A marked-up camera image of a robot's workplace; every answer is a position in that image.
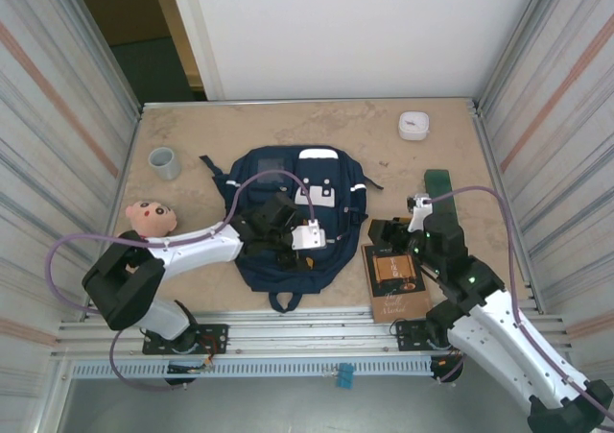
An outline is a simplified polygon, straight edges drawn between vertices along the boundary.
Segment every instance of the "marble surface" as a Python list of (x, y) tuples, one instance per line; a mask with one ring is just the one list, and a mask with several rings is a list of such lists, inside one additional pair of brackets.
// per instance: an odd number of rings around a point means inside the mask
[[(431, 133), (421, 142), (398, 135), (399, 116), (418, 110), (429, 114)], [(252, 148), (265, 145), (326, 144), (348, 152), (365, 174), (385, 187), (367, 190), (367, 212), (375, 218), (407, 216), (406, 197), (424, 190), (424, 171), (448, 169), (453, 188), (491, 186), (484, 156), (464, 99), (409, 99), (309, 102), (262, 105), (216, 105), (146, 108), (135, 141), (116, 232), (130, 229), (127, 205), (156, 200), (178, 217), (174, 234), (209, 227), (224, 217), (224, 204), (211, 172), (199, 160), (209, 155), (224, 171)], [(148, 166), (153, 148), (167, 146), (178, 154), (182, 172), (160, 180)], [(488, 263), (508, 283), (505, 227), (495, 201), (486, 194), (456, 198), (469, 251)], [(368, 221), (361, 244), (368, 243)], [(369, 295), (360, 251), (318, 295), (303, 297), (301, 307), (368, 305)], [(522, 281), (520, 299), (527, 294)], [(435, 285), (435, 302), (442, 295)], [(270, 309), (267, 294), (245, 285), (233, 263), (208, 265), (160, 286), (162, 298), (182, 301), (192, 311)]]

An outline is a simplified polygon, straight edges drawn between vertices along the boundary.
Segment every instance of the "white lid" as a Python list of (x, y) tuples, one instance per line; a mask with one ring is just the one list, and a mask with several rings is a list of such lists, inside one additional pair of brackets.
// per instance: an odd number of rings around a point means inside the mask
[(399, 135), (405, 140), (423, 140), (429, 132), (429, 115), (423, 111), (406, 111), (399, 119)]

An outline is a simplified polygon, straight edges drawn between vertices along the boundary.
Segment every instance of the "brown book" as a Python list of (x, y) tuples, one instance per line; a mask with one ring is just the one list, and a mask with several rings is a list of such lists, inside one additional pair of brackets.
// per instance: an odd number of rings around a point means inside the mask
[(375, 323), (424, 318), (433, 303), (412, 257), (372, 245), (362, 249)]

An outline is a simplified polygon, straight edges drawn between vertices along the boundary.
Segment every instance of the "orange stripe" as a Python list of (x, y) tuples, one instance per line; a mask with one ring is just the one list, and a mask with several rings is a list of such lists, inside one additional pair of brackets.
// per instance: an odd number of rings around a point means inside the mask
[(27, 340), (35, 344), (53, 347), (56, 344), (56, 336), (34, 329), (27, 325), (16, 323), (15, 321), (0, 319), (0, 334), (8, 335), (19, 340)]
[(509, 155), (501, 163), (501, 169), (503, 172), (506, 172), (509, 164), (513, 161), (513, 159), (518, 155), (520, 150), (526, 145), (531, 136), (535, 133), (537, 128), (541, 126), (544, 120), (548, 117), (551, 111), (555, 108), (556, 104), (560, 101), (560, 99), (565, 95), (565, 92), (569, 89), (569, 87), (579, 78), (582, 72), (586, 69), (586, 67), (593, 61), (593, 59), (597, 56), (597, 54), (601, 51), (605, 43), (612, 37), (614, 34), (614, 14), (610, 16), (607, 20), (603, 28), (597, 33), (597, 35), (593, 38), (591, 43), (586, 47), (582, 55), (579, 57), (576, 64), (574, 64), (573, 68), (567, 75), (567, 78), (563, 81), (563, 83), (558, 87), (555, 93), (552, 95), (550, 100), (546, 102), (546, 105), (542, 107), (542, 109), (537, 113), (537, 116), (531, 121), (529, 127), (523, 134), (520, 136), (520, 139), (514, 145), (514, 148), (511, 149)]
[(567, 327), (567, 333), (572, 339), (579, 337), (588, 337), (589, 335), (608, 330), (614, 327), (614, 311), (604, 313), (593, 319), (582, 321), (577, 325), (570, 325)]
[(28, 57), (23, 48), (19, 45), (17, 40), (11, 35), (7, 27), (0, 22), (0, 40), (12, 54), (12, 56), (19, 62), (19, 64), (23, 67), (24, 70), (30, 75), (30, 77), (34, 80), (34, 82), (38, 85), (40, 90), (45, 96), (49, 99), (49, 101), (56, 107), (59, 113), (64, 117), (64, 119), (68, 122), (70, 126), (75, 130), (75, 132), (81, 137), (81, 139), (85, 142), (87, 147), (94, 153), (94, 155), (104, 164), (108, 172), (112, 174), (113, 177), (117, 177), (119, 175), (119, 170), (113, 164), (113, 161), (105, 154), (103, 149), (96, 143), (94, 137), (92, 137), (89, 132), (85, 129), (81, 121), (77, 117), (77, 115), (73, 112), (68, 104), (61, 98), (55, 88), (49, 83), (47, 78), (40, 72), (40, 70), (36, 67), (32, 59)]
[(614, 369), (614, 358), (595, 361), (594, 363), (582, 364), (584, 372), (601, 372)]

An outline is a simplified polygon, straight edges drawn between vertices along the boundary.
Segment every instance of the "corrugated metal panel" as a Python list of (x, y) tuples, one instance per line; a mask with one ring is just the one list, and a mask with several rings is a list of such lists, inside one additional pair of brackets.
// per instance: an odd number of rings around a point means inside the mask
[[(138, 120), (121, 76), (75, 0), (0, 0), (3, 431), (33, 416), (59, 321), (73, 316), (45, 285), (48, 248), (69, 232), (106, 231)], [(98, 249), (57, 256), (73, 301)]]
[(614, 0), (547, 0), (481, 99), (535, 271), (577, 364), (614, 359)]

